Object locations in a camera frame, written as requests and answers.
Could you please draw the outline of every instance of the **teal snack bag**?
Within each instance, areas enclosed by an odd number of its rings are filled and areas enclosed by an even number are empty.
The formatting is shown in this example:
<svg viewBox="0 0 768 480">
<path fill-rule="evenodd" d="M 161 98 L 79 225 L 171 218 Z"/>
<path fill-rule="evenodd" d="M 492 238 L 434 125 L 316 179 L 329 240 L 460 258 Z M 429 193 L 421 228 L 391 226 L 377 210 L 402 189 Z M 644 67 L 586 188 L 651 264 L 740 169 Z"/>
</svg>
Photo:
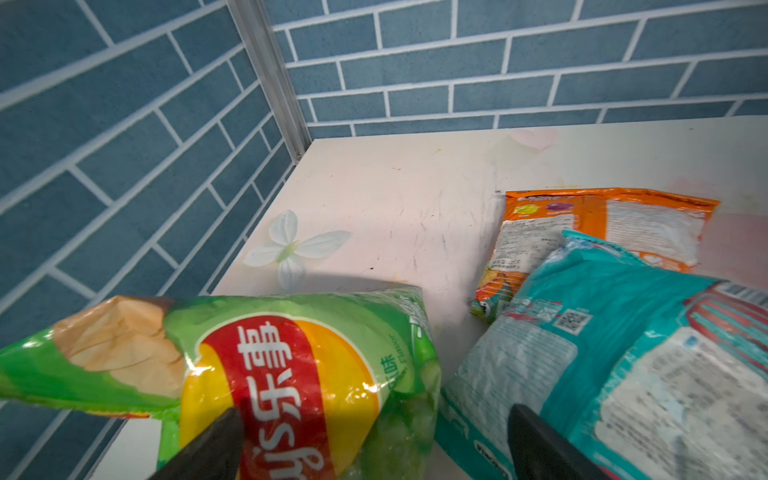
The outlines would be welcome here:
<svg viewBox="0 0 768 480">
<path fill-rule="evenodd" d="M 515 478 L 523 403 L 611 478 L 768 478 L 768 294 L 564 235 L 443 388 L 440 446 Z"/>
</svg>

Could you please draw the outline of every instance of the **barcode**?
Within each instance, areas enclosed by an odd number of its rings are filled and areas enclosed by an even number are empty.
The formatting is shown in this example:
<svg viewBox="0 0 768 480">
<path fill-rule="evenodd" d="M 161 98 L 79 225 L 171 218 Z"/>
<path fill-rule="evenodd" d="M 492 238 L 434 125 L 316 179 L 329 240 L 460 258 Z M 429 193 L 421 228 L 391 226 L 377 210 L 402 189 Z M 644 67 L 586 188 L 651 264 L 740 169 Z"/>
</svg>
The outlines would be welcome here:
<svg viewBox="0 0 768 480">
<path fill-rule="evenodd" d="M 749 288 L 748 286 L 736 285 L 735 283 L 722 283 L 717 289 L 726 295 L 735 297 L 739 300 L 752 303 L 753 305 L 768 308 L 768 293 Z"/>
<path fill-rule="evenodd" d="M 591 319 L 592 315 L 589 313 L 578 312 L 569 308 L 558 317 L 554 326 L 565 332 L 578 335 Z"/>
</svg>

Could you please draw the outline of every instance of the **plastic packaging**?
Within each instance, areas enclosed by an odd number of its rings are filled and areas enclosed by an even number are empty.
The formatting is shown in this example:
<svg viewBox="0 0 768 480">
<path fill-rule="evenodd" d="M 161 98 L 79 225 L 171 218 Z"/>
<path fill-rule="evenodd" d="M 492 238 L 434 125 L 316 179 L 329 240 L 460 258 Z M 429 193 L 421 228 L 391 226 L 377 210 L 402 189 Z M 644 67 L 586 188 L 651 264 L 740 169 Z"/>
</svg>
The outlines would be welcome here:
<svg viewBox="0 0 768 480">
<path fill-rule="evenodd" d="M 440 375 L 418 289 L 117 296 L 0 350 L 0 398 L 160 419 L 160 465 L 236 406 L 243 480 L 422 478 Z"/>
<path fill-rule="evenodd" d="M 504 221 L 472 314 L 492 323 L 528 274 L 563 245 L 563 229 L 618 243 L 663 268 L 690 272 L 697 264 L 701 230 L 719 203 L 638 188 L 507 192 Z"/>
<path fill-rule="evenodd" d="M 768 294 L 565 236 L 446 383 L 440 446 L 514 478 L 523 403 L 612 478 L 768 478 Z"/>
</svg>

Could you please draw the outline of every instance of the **orange snack bag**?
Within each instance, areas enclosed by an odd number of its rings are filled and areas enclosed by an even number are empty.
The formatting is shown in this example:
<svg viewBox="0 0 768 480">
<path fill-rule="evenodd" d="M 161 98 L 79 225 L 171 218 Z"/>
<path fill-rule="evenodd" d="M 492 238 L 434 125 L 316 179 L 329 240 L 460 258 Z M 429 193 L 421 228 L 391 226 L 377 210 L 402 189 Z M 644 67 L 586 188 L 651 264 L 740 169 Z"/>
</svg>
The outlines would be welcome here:
<svg viewBox="0 0 768 480">
<path fill-rule="evenodd" d="M 641 188 L 507 192 L 491 259 L 472 301 L 472 314 L 493 323 L 528 275 L 577 230 L 636 253 L 667 270 L 698 263 L 701 230 L 720 202 Z"/>
</svg>

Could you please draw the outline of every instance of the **nutrition label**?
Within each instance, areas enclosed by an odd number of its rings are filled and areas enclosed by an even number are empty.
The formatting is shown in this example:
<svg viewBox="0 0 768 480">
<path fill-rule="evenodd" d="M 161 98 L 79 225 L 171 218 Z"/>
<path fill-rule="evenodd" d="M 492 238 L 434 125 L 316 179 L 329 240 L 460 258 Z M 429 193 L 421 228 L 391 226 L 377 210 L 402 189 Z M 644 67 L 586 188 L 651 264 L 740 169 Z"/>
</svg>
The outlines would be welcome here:
<svg viewBox="0 0 768 480">
<path fill-rule="evenodd" d="M 656 480 L 768 478 L 768 385 L 690 327 L 642 356 L 600 413 L 598 439 Z"/>
<path fill-rule="evenodd" d="M 512 406 L 524 403 L 539 413 L 577 353 L 576 345 L 554 333 L 501 318 L 472 349 L 444 392 L 511 460 L 505 419 Z"/>
<path fill-rule="evenodd" d="M 530 273 L 550 253 L 565 245 L 563 229 L 574 227 L 574 215 L 507 220 L 496 240 L 489 268 Z"/>
<path fill-rule="evenodd" d="M 634 252 L 654 253 L 688 266 L 696 265 L 702 218 L 683 211 L 634 202 L 607 202 L 605 240 Z"/>
</svg>

